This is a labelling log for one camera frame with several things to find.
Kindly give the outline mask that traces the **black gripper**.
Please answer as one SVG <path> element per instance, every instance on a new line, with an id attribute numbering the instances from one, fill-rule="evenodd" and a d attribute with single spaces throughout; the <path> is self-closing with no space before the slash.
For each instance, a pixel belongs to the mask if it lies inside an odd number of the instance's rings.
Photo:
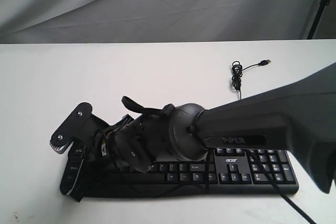
<path id="1" fill-rule="evenodd" d="M 99 123 L 92 139 L 89 163 L 94 166 L 118 169 L 130 166 L 147 173 L 157 162 L 171 160 L 169 117 L 142 114 L 136 119 L 127 115 L 114 125 L 97 116 Z M 72 147 L 60 182 L 60 192 L 75 202 L 80 202 L 88 182 L 85 147 Z"/>

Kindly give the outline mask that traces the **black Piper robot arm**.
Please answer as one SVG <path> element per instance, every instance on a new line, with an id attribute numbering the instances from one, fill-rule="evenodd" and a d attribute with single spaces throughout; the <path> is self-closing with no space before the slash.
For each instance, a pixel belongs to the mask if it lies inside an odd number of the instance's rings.
<path id="1" fill-rule="evenodd" d="M 335 182 L 335 65 L 213 109 L 146 108 L 110 125 L 79 104 L 52 135 L 68 160 L 60 182 L 75 201 L 219 193 L 294 193 L 292 154 L 324 193 Z"/>

